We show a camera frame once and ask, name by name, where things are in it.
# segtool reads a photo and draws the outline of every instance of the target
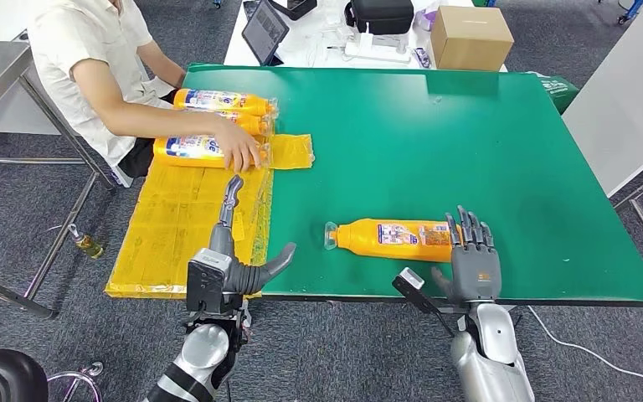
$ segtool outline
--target green table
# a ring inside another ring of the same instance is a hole
[[[462,204],[495,235],[501,302],[643,306],[643,260],[534,75],[194,64],[184,86],[276,97],[278,132],[312,135],[314,166],[275,173],[268,255],[298,247],[265,296],[397,298],[409,266],[442,297],[430,264],[324,250],[324,224]]]

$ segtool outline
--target yellow plastic bag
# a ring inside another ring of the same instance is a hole
[[[314,159],[310,136],[270,138],[275,168],[308,168]],[[154,160],[141,188],[129,229],[105,286],[113,297],[184,298],[188,260],[208,245],[228,181],[234,173],[211,167],[168,166]],[[273,171],[240,174],[233,237],[246,264],[267,260]]]

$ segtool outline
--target black pants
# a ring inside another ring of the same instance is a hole
[[[162,101],[173,104],[176,90],[160,98]],[[137,138],[134,147],[122,158],[117,166],[130,178],[143,178],[149,172],[149,166],[154,159],[154,140],[151,138]]]

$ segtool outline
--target orange plastic bottle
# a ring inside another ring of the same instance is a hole
[[[190,107],[205,111],[237,111],[252,116],[277,117],[277,100],[257,95],[221,90],[178,90],[173,97],[176,108]]]
[[[215,138],[210,136],[157,138],[154,157],[172,166],[196,168],[225,168],[224,155]],[[270,144],[260,145],[263,166],[272,160]]]
[[[452,244],[447,222],[360,219],[351,224],[328,222],[324,247],[349,249],[372,257],[450,262]]]
[[[252,116],[237,111],[215,111],[216,115],[225,117],[238,126],[243,127],[251,136],[269,137],[272,135],[273,125],[270,116]]]

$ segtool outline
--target small glass bottle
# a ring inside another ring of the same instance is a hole
[[[99,258],[105,251],[89,234],[80,233],[75,224],[69,224],[68,230],[73,235],[75,245],[91,258]]]

